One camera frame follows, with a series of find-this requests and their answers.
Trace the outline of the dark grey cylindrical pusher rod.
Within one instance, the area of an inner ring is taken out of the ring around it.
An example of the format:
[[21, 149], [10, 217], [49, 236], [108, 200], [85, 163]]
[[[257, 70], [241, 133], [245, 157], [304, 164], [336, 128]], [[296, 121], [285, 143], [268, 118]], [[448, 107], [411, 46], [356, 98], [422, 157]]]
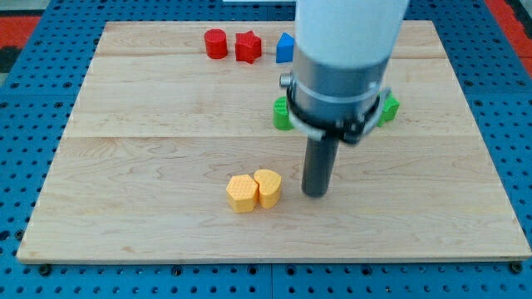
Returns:
[[302, 191], [311, 198], [323, 197], [329, 187], [339, 138], [326, 134], [320, 140], [308, 137], [303, 166]]

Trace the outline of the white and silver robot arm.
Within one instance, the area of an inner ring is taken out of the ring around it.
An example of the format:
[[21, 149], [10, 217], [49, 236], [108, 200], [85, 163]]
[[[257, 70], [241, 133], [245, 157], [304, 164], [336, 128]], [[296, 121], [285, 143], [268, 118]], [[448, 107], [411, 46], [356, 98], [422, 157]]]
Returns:
[[279, 85], [288, 118], [307, 137], [302, 191], [328, 191], [337, 147], [357, 145], [381, 118], [382, 88], [409, 0], [301, 0], [293, 64]]

